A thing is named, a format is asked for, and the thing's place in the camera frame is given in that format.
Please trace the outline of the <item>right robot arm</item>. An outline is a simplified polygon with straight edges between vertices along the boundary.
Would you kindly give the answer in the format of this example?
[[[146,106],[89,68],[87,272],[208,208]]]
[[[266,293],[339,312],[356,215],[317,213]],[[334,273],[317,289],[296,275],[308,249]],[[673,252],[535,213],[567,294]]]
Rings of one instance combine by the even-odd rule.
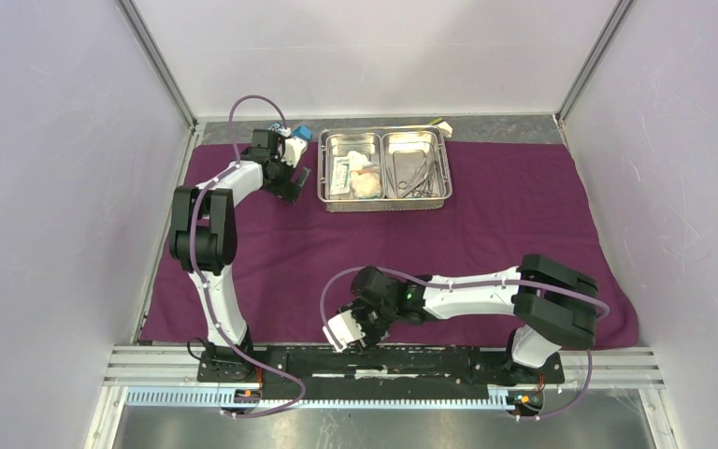
[[[336,351],[375,346],[395,323],[511,316],[521,326],[510,334],[502,367],[515,382],[529,380],[563,348],[591,349],[598,321],[610,312],[593,278],[541,254],[527,254],[501,271],[463,277],[367,266],[357,269],[350,291],[352,302],[323,322]]]

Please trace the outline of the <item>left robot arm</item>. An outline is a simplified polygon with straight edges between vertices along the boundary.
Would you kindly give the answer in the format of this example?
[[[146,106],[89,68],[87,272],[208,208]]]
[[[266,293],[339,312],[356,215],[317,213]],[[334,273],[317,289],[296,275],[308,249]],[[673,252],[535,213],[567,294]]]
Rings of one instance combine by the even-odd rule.
[[[200,382],[240,382],[260,372],[233,280],[236,208],[257,191],[294,203],[309,176],[299,163],[311,140],[305,125],[255,129],[250,145],[225,170],[174,191],[169,251],[194,283],[208,326],[197,358]]]

